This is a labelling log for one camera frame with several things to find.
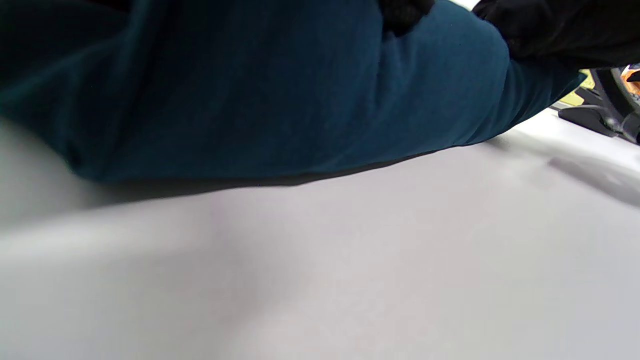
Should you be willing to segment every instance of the sleeve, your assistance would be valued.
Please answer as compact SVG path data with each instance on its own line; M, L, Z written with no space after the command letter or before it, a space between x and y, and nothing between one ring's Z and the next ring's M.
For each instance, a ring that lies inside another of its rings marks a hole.
M584 74L569 70L554 60L511 60L504 89L493 116L502 119L505 128L497 136L530 119L574 91L586 79Z

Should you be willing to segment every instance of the hand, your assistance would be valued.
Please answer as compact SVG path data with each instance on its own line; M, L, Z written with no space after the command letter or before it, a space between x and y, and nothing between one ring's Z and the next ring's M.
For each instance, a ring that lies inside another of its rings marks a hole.
M554 57L575 69L640 62L640 1L482 0L514 58Z

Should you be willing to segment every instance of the orange object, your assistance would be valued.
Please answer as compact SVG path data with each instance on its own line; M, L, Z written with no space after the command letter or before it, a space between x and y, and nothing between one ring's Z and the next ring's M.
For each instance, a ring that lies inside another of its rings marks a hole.
M627 80L631 78L631 75L640 72L638 69L631 69L631 67L627 67L625 71L622 72L622 80L625 83L627 90L636 96L640 96L640 81L629 83Z

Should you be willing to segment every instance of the teal shirt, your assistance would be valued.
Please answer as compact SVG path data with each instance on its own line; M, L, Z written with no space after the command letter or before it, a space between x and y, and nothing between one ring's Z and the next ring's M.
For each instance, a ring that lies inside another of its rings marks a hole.
M582 80L445 0L381 29L376 0L4 0L0 114L94 181L277 177L483 142Z

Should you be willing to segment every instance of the white floor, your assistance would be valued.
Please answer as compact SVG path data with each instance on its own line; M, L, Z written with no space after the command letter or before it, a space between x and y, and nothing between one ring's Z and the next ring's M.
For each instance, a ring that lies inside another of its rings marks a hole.
M550 110L341 179L130 195L0 122L0 359L640 359L640 147Z

